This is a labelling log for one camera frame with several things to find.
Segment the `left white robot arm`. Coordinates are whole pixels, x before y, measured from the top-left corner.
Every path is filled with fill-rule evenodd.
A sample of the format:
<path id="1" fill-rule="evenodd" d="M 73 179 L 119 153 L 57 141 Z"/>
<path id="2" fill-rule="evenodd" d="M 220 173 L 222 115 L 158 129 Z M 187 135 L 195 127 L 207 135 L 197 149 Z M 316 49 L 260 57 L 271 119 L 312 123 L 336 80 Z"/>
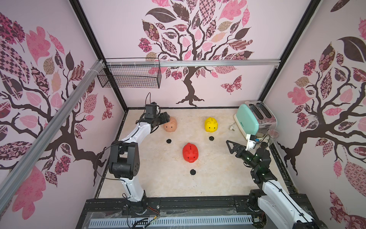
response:
<path id="1" fill-rule="evenodd" d="M 155 128 L 168 122 L 170 116 L 167 112 L 143 114 L 129 135 L 111 145 L 108 170 L 123 184 L 130 202 L 140 202 L 145 195 L 137 177 L 141 165 L 139 145 Z"/>

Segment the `peach piggy bank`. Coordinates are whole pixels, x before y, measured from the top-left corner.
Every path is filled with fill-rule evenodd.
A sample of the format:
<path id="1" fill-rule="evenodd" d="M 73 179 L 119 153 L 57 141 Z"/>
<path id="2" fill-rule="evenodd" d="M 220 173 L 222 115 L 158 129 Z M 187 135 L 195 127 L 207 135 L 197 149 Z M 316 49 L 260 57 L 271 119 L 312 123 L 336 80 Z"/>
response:
<path id="1" fill-rule="evenodd" d="M 164 130 L 168 133 L 175 132 L 177 130 L 177 120 L 170 117 L 170 121 L 164 124 Z"/>

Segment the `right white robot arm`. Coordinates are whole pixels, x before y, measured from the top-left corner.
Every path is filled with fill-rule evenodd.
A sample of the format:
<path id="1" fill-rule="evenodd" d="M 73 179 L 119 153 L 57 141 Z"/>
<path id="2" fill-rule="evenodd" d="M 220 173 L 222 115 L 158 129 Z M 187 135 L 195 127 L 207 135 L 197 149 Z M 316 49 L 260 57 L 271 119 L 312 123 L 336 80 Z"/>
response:
<path id="1" fill-rule="evenodd" d="M 250 174 L 258 189 L 250 191 L 248 207 L 263 211 L 279 229 L 326 229 L 320 220 L 315 220 L 287 194 L 270 170 L 271 157 L 268 143 L 262 142 L 254 154 L 247 147 L 226 141 L 230 154 L 243 160 L 251 168 Z"/>

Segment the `red piggy bank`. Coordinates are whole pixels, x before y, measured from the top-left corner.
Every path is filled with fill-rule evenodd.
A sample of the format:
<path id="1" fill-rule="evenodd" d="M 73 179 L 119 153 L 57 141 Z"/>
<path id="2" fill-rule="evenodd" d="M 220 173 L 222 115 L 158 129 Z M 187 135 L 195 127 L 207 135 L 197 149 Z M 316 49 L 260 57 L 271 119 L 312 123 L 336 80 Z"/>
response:
<path id="1" fill-rule="evenodd" d="M 183 148 L 183 158 L 189 163 L 194 163 L 199 157 L 199 151 L 196 145 L 188 143 Z"/>

